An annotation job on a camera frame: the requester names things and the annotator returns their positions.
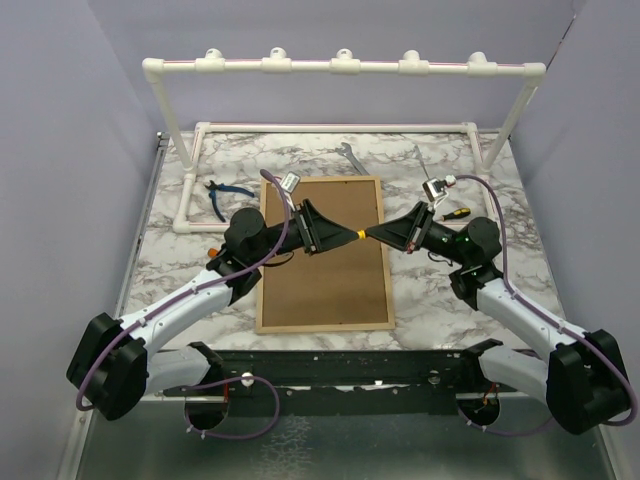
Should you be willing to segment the wooden picture frame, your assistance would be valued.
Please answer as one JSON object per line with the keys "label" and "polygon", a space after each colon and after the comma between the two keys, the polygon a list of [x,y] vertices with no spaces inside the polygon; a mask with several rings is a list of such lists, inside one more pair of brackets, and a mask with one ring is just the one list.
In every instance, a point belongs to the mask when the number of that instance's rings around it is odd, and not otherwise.
{"label": "wooden picture frame", "polygon": [[[376,176],[304,177],[292,194],[320,214],[359,232],[384,220]],[[309,256],[298,250],[261,270],[256,331],[321,333],[391,330],[395,313],[388,248],[367,238]]]}

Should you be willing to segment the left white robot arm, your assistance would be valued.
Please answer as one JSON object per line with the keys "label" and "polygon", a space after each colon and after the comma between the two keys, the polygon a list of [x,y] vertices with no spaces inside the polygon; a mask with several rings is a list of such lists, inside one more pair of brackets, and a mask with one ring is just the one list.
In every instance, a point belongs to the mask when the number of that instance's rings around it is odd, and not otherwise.
{"label": "left white robot arm", "polygon": [[98,410],[117,420],[146,394],[190,386],[206,395],[220,385],[221,371],[202,347],[174,352],[164,346],[202,318],[233,305],[260,281],[273,257],[303,250],[308,255],[347,245],[358,233],[321,215],[308,200],[286,209],[282,223],[267,226],[253,207],[237,211],[224,243],[194,279],[156,303],[114,319],[90,320],[66,377],[77,390],[80,411]]}

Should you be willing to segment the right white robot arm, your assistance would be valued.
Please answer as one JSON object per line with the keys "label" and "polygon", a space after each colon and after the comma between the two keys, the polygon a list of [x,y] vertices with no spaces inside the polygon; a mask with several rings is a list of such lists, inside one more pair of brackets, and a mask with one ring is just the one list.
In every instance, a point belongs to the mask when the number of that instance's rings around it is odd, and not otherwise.
{"label": "right white robot arm", "polygon": [[455,296],[533,349],[527,356],[501,343],[486,344],[459,367],[467,389],[506,384],[545,404],[572,434],[635,420],[638,400],[615,338],[565,323],[512,287],[494,264],[502,250],[494,221],[477,217],[456,231],[435,221],[430,206],[419,202],[408,214],[362,234],[398,251],[424,249],[458,265],[449,276]]}

